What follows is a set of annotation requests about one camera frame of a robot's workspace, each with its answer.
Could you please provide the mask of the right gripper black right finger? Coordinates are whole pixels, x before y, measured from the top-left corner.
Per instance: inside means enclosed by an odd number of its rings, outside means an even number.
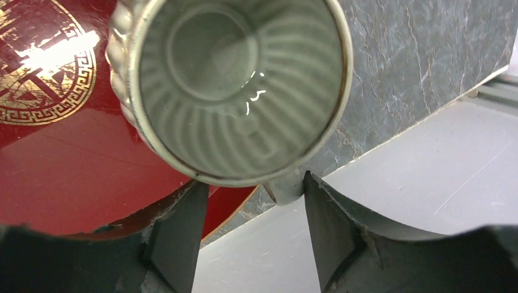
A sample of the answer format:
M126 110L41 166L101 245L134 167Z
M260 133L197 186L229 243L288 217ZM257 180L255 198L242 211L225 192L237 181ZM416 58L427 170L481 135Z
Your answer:
M304 201L322 292L516 292L517 227L454 235L392 220L306 172Z

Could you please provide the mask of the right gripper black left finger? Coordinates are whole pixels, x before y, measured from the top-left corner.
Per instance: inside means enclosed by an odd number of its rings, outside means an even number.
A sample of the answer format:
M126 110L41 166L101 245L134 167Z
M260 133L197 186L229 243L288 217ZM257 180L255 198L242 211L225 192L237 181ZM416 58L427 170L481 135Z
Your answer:
M153 279L191 292L209 186L174 193L91 233L53 236L1 227L2 292L142 292Z

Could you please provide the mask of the red round tray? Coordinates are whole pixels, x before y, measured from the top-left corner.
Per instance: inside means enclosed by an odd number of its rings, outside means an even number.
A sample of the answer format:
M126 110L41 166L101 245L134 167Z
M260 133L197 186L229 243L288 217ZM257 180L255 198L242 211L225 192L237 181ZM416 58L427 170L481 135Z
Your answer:
M105 58L115 1L1 2L1 223L91 232L187 183L124 117Z

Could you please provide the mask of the grey striped mug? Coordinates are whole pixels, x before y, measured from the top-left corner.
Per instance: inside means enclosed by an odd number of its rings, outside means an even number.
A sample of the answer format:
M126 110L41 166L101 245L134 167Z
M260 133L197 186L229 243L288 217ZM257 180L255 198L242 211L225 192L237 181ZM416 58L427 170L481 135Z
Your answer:
M352 87L338 1L117 1L106 59L126 120L175 170L220 187L303 193L300 166Z

